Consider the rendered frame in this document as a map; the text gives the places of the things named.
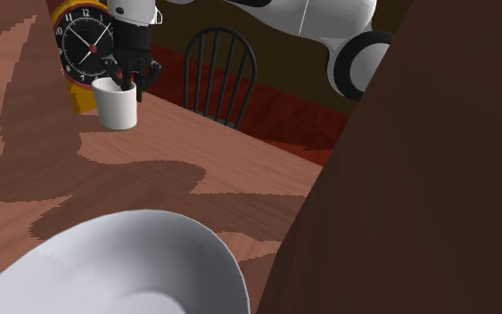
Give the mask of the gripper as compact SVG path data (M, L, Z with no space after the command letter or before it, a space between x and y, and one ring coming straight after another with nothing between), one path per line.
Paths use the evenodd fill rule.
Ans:
M151 29L128 22L113 20L113 56L102 58L104 69L122 91L132 87L132 72L136 74L136 100L141 103L143 93L159 77L162 66L152 62Z

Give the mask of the white cup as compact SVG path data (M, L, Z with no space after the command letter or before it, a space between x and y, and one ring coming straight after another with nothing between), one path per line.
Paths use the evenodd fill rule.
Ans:
M92 82L100 123L107 129L126 130L137 123L136 84L122 90L112 78L97 78Z

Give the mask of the black spindle-back chair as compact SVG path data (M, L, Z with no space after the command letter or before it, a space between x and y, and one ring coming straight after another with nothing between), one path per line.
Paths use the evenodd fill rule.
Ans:
M205 37L209 34L213 34L212 50L210 56L210 65L208 68L208 77L206 79L206 90L204 97L203 108L200 109L200 94L201 94L201 84L202 84L202 70L204 64L204 48L205 48ZM222 84L219 91L218 103L215 107L215 113L213 115L209 114L210 108L210 98L212 95L213 80L215 75L216 63L218 58L219 40L222 34L229 35L231 37L226 65L223 70ZM232 61L235 56L235 47L237 44L241 44L243 47L242 58L239 62L239 67L237 71L237 76L233 85L233 90L229 98L229 104L227 106L225 116L220 117L222 112L222 106L226 95L227 82L229 80L230 69L232 66ZM185 49L184 56L184 89L183 89L183 106L185 109L189 108L189 79L190 75L190 58L193 51L193 47L198 45L195 74L194 78L194 93L193 93L193 107L192 111L194 113L200 114L201 116L214 120L216 122L222 123L224 126L230 127L232 129L238 129L240 127L243 115L246 111L247 105L250 101L251 94L257 82L258 76L258 64L256 61L255 53L253 52L250 44L239 32L234 29L225 26L211 26L197 32L190 40L187 48ZM244 98L241 102L241 106L236 113L235 121L231 121L231 116L234 113L235 100L239 93L239 89L243 80L243 71L247 64L251 67L251 77L250 83L247 86Z

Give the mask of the yellow clock with black face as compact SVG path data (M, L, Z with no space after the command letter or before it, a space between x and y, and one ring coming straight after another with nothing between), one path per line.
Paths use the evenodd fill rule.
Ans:
M90 111L93 81L108 76L100 59L113 50L112 17L98 0L63 0L51 21L73 111Z

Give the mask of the brown wooden table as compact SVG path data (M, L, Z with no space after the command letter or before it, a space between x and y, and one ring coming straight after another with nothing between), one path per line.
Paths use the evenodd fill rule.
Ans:
M175 211L226 242L257 307L319 171L152 95L127 131L75 114L45 0L0 0L0 272L81 221Z

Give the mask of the white bowl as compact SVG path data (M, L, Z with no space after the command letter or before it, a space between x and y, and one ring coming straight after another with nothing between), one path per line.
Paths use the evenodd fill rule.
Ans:
M0 273L0 314L251 314L226 244L169 211L120 211L52 236Z

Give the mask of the large dark brown object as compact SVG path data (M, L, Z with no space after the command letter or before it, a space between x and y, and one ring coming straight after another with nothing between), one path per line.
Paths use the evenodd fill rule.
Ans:
M414 0L256 314L502 314L502 0Z

